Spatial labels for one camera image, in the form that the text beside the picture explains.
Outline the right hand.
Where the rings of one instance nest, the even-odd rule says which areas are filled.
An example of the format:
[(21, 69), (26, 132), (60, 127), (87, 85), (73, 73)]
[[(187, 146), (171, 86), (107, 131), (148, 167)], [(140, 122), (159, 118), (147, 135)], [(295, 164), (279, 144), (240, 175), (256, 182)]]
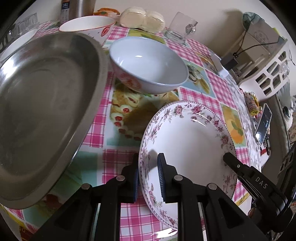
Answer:
[(250, 209), (250, 211), (248, 212), (248, 217), (250, 219), (256, 219), (260, 216), (260, 212), (256, 207), (253, 207)]

